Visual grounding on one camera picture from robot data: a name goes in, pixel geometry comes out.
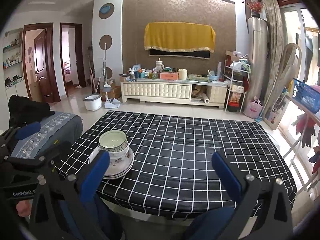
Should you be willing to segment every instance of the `cream tufted cabinet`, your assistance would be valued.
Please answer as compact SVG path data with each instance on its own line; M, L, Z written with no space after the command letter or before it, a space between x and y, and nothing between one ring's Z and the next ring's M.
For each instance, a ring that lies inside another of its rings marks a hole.
M128 98L140 99L140 101L162 102L174 104L189 105L209 105L223 107L226 97L227 87L208 86L207 95L210 103L194 101L191 99L192 84L181 84L160 81L136 81L122 82L121 94L122 101L126 102Z

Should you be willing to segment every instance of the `rolled white paper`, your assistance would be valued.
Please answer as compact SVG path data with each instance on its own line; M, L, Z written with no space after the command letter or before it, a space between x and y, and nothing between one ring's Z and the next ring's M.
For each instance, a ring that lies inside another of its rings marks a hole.
M202 98L203 98L203 101L204 101L206 104L210 103L210 100L209 100L209 98L207 97L206 94L202 94L201 96L202 96Z

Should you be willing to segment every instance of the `blue heart-shaped decoration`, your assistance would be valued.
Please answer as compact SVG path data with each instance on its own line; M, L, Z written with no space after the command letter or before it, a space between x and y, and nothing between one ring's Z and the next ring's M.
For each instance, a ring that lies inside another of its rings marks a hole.
M111 9L110 5L102 6L101 9L100 9L100 12L102 14L106 14L108 11L110 11L110 9Z

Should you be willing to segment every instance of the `stack of bowls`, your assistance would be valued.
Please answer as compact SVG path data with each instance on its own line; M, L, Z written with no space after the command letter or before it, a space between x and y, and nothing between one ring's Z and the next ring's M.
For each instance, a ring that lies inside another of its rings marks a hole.
M104 179L117 179L124 176L133 165L133 151L129 147L127 135L120 130L110 130L99 138L99 146L89 157L89 163L100 150L110 155L110 165Z

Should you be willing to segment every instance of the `pink bag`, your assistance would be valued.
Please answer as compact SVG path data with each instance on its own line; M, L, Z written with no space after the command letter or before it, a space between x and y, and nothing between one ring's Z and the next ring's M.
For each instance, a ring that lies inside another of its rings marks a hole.
M244 110L244 115L252 119L256 119L262 110L262 105L259 105L256 102L249 102L246 109Z

